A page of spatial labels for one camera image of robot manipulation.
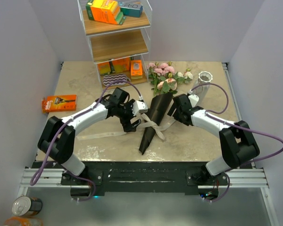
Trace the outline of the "black wrapping paper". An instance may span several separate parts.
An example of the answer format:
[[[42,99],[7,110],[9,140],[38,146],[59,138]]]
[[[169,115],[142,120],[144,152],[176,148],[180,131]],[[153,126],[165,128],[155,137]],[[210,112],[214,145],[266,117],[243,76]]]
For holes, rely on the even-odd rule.
[[[158,126],[162,122],[163,117],[165,116],[165,113],[171,103],[172,98],[173,98],[172,93],[160,94],[152,98],[150,109],[148,110],[146,115],[149,117],[151,121],[156,123]],[[141,152],[142,155],[144,155],[145,151],[149,147],[155,133],[156,132],[152,127],[145,128],[141,140],[141,144],[139,147],[139,151]]]

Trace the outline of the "cream printed ribbon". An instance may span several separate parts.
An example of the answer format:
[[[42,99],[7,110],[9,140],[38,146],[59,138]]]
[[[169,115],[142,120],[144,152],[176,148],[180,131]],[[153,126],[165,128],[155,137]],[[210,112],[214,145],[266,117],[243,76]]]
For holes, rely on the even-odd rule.
[[[163,126],[159,126],[154,121],[151,121],[149,117],[143,113],[141,117],[145,120],[145,122],[141,123],[137,129],[147,129],[151,128],[154,129],[157,136],[164,141],[165,136],[163,135],[163,131],[167,130],[170,126],[172,126],[175,123],[175,119],[171,116],[169,116],[169,121],[166,122]],[[76,138],[80,141],[82,140],[90,140],[90,139],[98,139],[98,138],[105,138],[105,137],[117,137],[125,135],[126,132],[107,132],[107,133],[99,133],[99,134],[92,134],[92,135],[85,135],[85,136],[77,136]]]

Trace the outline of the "pink artificial flower bouquet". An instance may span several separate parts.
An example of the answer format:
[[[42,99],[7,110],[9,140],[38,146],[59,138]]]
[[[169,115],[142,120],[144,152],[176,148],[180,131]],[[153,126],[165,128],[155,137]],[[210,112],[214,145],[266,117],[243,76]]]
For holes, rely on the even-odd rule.
[[[153,85],[153,95],[171,93],[176,94],[177,88],[181,84],[189,84],[193,81],[193,74],[187,68],[185,72],[178,72],[173,67],[173,63],[149,63],[148,78]]]

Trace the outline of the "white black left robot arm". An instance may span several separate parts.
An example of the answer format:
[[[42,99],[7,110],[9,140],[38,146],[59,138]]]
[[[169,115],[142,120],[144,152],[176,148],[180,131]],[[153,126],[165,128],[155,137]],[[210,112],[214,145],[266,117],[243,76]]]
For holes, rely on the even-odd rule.
[[[116,88],[112,94],[101,96],[89,107],[64,118],[48,119],[37,147],[70,173],[72,180],[83,185],[88,180],[85,164],[73,153],[75,137],[91,125],[109,117],[118,117],[124,132],[135,132],[141,120],[131,122],[138,113],[148,110],[142,96],[126,101],[129,93]]]

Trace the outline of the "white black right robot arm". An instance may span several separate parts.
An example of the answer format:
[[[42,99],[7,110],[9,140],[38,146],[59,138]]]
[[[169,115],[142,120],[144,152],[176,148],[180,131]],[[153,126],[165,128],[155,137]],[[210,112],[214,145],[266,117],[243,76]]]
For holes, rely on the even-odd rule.
[[[206,130],[219,138],[221,156],[201,167],[199,177],[206,185],[217,180],[218,174],[237,168],[260,154],[255,138],[245,121],[224,121],[207,113],[200,106],[192,105],[193,95],[181,94],[173,98],[173,104],[167,113],[176,121],[187,126]]]

